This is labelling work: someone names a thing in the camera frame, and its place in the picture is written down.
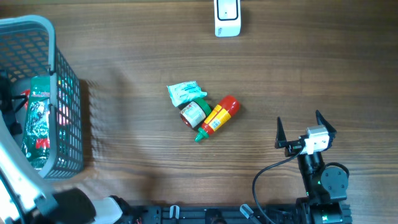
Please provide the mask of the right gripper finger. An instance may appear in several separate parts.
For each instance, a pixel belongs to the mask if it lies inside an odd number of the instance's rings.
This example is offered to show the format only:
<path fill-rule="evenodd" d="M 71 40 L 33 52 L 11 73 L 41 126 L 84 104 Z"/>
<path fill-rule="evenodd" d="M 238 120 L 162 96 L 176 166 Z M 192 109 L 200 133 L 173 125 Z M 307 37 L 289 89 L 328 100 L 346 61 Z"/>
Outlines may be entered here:
<path fill-rule="evenodd" d="M 322 116 L 319 110 L 316 110 L 315 114 L 318 125 L 324 125 L 324 127 L 326 127 L 326 130 L 328 131 L 329 135 L 328 146 L 332 146 L 332 142 L 336 137 L 337 133 L 336 129 Z"/>
<path fill-rule="evenodd" d="M 275 137 L 275 148 L 283 148 L 286 147 L 287 145 L 287 139 L 285 136 L 285 131 L 282 125 L 282 121 L 281 118 L 278 117 L 277 118 L 277 133 L 276 133 L 276 137 Z"/>

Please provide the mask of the red sauce bottle yellow label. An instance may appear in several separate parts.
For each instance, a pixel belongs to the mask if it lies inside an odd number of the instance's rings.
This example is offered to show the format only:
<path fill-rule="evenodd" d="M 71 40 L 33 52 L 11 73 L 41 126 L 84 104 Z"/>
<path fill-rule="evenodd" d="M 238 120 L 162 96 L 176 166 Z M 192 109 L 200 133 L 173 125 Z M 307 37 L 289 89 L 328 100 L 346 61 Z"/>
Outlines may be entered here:
<path fill-rule="evenodd" d="M 198 134 L 195 142 L 200 142 L 202 139 L 208 139 L 210 135 L 216 132 L 222 125 L 230 120 L 239 110 L 239 101 L 231 96 L 225 96 L 207 116 L 202 125 L 198 128 Z"/>

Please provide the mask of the small jar green lid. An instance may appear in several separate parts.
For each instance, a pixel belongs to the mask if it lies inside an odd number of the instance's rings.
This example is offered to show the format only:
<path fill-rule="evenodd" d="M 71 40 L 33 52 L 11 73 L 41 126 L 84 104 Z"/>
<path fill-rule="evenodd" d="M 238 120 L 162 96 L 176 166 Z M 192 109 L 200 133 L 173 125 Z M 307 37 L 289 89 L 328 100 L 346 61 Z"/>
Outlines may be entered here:
<path fill-rule="evenodd" d="M 180 111 L 180 117 L 189 128 L 195 128 L 211 112 L 209 104 L 203 98 L 196 98 Z"/>

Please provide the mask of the light blue tissue pack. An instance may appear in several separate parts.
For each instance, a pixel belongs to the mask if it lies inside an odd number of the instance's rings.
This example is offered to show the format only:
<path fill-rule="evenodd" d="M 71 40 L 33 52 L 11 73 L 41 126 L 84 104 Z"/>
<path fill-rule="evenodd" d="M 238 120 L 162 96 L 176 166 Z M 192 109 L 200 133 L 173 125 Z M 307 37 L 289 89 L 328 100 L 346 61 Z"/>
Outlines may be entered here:
<path fill-rule="evenodd" d="M 193 101 L 196 98 L 204 98 L 208 95 L 196 81 L 189 81 L 170 85 L 167 87 L 174 107 Z"/>

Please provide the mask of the green snack bag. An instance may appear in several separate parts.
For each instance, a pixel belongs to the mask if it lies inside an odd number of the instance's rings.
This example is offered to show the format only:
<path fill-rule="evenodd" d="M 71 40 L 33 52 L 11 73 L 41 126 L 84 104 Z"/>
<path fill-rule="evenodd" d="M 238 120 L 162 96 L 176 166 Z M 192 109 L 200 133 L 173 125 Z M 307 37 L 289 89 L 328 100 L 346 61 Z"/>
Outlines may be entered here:
<path fill-rule="evenodd" d="M 41 170 L 50 153 L 50 77 L 34 77 L 30 82 L 21 150 L 35 170 Z"/>

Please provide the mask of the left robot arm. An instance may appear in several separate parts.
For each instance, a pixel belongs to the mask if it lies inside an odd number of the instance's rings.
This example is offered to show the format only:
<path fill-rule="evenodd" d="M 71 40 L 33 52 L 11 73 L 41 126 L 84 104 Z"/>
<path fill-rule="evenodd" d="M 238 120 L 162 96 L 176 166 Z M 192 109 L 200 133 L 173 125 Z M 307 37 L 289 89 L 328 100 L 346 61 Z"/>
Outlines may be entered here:
<path fill-rule="evenodd" d="M 1 71 L 1 219 L 5 223 L 132 223 L 129 205 L 118 197 L 90 200 L 80 189 L 57 192 L 32 168 L 13 136 L 17 122 L 14 96 Z"/>

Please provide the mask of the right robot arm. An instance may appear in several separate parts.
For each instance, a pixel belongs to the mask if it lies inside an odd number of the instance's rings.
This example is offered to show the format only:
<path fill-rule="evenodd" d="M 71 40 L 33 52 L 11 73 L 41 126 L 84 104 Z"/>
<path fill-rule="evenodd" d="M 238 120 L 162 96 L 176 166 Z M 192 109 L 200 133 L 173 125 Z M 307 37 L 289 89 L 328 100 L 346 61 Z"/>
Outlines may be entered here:
<path fill-rule="evenodd" d="M 275 148 L 284 148 L 286 157 L 294 157 L 302 175 L 306 197 L 295 203 L 297 223 L 352 223 L 347 199 L 349 170 L 337 162 L 325 163 L 322 152 L 332 147 L 336 129 L 316 111 L 317 125 L 308 127 L 306 134 L 288 141 L 280 118 L 277 118 Z"/>

